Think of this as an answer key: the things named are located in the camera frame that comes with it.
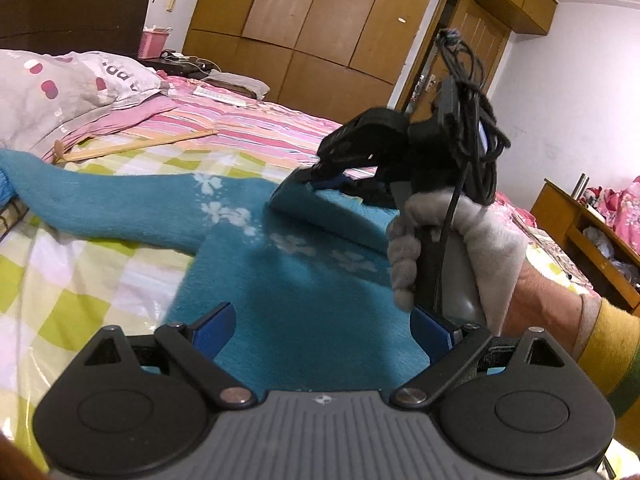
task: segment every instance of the gray gripper base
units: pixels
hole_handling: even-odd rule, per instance
[[[60,472],[56,480],[70,480]],[[468,462],[419,412],[387,406],[377,392],[271,392],[226,412],[191,455],[153,480],[504,480]],[[583,472],[575,480],[602,480]]]

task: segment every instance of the gloved hand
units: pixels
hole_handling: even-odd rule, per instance
[[[414,194],[407,200],[404,213],[386,230],[394,302],[401,310],[408,312],[414,307],[416,260],[420,255],[415,228],[442,226],[451,197],[451,190]],[[499,335],[526,256],[527,238],[505,228],[490,210],[465,196],[460,197],[451,230],[465,241],[487,326]]]

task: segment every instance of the yellow sleeve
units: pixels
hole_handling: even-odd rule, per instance
[[[578,364],[613,408],[616,440],[640,453],[640,318],[603,299]]]

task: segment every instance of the white flower pattern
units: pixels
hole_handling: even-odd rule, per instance
[[[247,236],[255,236],[256,229],[249,225],[251,221],[251,212],[244,207],[235,209],[222,207],[220,202],[209,202],[201,205],[202,212],[209,216],[212,224],[215,225],[220,220],[227,220],[231,225],[241,227]]]
[[[215,175],[194,173],[193,177],[196,182],[202,185],[202,188],[200,189],[202,194],[211,196],[213,195],[214,190],[222,188],[222,180],[220,180],[220,177]]]
[[[359,270],[378,272],[376,266],[369,260],[365,260],[362,254],[333,250],[331,256],[338,260],[339,265],[347,272],[358,272]]]
[[[298,238],[294,235],[283,236],[277,233],[272,234],[270,238],[276,244],[277,248],[287,254],[302,253],[307,256],[314,256],[316,254],[316,250],[313,247],[309,247],[304,238]]]

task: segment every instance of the pink fabric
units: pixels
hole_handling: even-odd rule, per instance
[[[517,231],[520,231],[520,228],[513,222],[513,215],[517,215],[524,225],[538,227],[535,216],[525,209],[514,206],[510,200],[499,191],[495,193],[495,202],[489,206],[489,209],[498,215],[503,225],[514,228]]]
[[[187,149],[230,148],[256,155],[265,162],[291,170],[318,161],[316,151],[321,140],[340,124],[290,110],[270,102],[260,102],[229,90],[176,76],[166,78],[177,92],[178,107],[158,114],[126,133],[149,138],[179,135],[210,128],[215,135],[184,140]],[[233,95],[248,106],[236,107],[193,95],[196,83],[220,94]],[[351,176],[371,176],[371,168],[350,171]]]
[[[640,176],[622,191],[603,189],[595,208],[607,226],[640,254]]]
[[[158,94],[137,106],[124,108],[124,110],[113,110],[97,121],[81,126],[76,131],[63,137],[62,143],[65,145],[66,151],[85,139],[120,132],[141,123],[151,116],[168,112],[177,107],[178,105],[172,99]],[[42,158],[47,162],[51,162],[54,159],[53,148]]]

